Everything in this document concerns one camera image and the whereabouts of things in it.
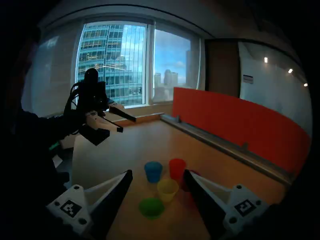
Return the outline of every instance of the red wall panel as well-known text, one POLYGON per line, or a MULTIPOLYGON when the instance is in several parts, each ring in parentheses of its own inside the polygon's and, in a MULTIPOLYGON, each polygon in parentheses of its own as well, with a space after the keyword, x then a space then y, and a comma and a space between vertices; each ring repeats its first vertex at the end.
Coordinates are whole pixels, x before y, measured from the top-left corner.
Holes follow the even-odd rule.
POLYGON ((173 116, 215 134, 297 174, 310 137, 291 119, 261 105, 224 94, 174 88, 173 116))

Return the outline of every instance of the skyscraper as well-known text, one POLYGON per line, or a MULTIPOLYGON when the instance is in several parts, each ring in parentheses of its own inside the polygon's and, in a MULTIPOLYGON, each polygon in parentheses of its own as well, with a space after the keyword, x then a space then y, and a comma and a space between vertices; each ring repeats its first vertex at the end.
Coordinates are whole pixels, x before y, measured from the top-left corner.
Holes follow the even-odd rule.
POLYGON ((142 52, 144 26, 124 24, 87 25, 78 59, 78 81, 89 68, 96 68, 99 81, 106 82, 106 94, 125 105, 143 104, 142 52))
POLYGON ((164 72, 164 85, 165 86, 170 86, 171 85, 171 71, 169 69, 167 69, 165 72, 164 72))
POLYGON ((157 88, 160 86, 161 83, 161 73, 154 74, 154 87, 157 88))
POLYGON ((172 87, 178 86, 178 73, 177 72, 171 73, 171 86, 172 87))

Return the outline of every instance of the sky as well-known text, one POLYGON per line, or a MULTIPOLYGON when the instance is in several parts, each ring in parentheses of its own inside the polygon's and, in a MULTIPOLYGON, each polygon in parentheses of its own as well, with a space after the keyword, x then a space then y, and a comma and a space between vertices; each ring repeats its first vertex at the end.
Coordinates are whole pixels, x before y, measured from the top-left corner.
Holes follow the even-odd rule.
POLYGON ((186 82, 186 51, 190 50, 190 40, 160 30, 155 31, 154 73, 169 69, 178 73, 178 82, 186 82))

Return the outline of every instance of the desk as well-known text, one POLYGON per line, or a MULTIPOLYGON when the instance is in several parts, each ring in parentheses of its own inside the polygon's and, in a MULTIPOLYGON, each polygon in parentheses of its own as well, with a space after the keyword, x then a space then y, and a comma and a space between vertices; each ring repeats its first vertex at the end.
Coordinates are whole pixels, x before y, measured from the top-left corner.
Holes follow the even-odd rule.
POLYGON ((127 121, 117 124, 124 126, 123 133, 111 133, 98 146, 77 136, 72 163, 72 183, 85 189, 127 169, 133 171, 133 181, 106 239, 210 239, 200 214, 182 190, 165 204, 158 219, 140 214, 139 202, 157 195, 156 184, 148 183, 144 173, 149 161, 163 164, 162 178, 169 178, 169 160, 182 158, 188 169, 204 178, 228 188, 243 184, 268 204, 279 203, 285 195, 281 183, 161 121, 157 114, 139 118, 131 126, 126 126, 127 121))

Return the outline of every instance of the window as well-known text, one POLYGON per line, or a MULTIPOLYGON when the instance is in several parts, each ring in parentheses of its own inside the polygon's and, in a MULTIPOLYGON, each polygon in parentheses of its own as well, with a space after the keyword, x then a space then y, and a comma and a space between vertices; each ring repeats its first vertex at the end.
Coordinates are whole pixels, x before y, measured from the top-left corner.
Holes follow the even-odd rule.
POLYGON ((193 33, 158 23, 86 24, 79 44, 77 80, 83 80, 89 68, 96 68, 99 81, 106 83, 107 96, 122 105, 172 101, 175 86, 198 86, 199 40, 193 33), (153 69, 148 76, 147 69, 153 69))

